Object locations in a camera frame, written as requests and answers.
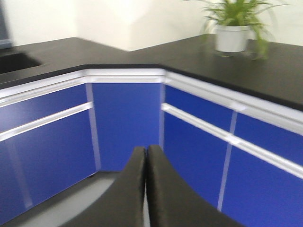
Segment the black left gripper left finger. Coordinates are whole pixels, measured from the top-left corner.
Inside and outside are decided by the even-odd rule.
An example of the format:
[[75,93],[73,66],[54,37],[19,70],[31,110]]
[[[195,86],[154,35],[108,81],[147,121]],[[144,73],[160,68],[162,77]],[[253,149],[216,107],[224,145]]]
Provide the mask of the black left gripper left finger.
[[109,188],[63,227],[142,227],[145,194],[145,147],[135,147]]

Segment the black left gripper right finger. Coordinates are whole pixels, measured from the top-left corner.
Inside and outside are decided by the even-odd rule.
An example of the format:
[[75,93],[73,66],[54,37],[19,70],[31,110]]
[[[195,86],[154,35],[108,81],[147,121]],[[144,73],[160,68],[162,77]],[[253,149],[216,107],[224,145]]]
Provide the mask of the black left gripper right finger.
[[200,197],[177,173],[159,145],[146,160],[146,194],[152,227],[240,227]]

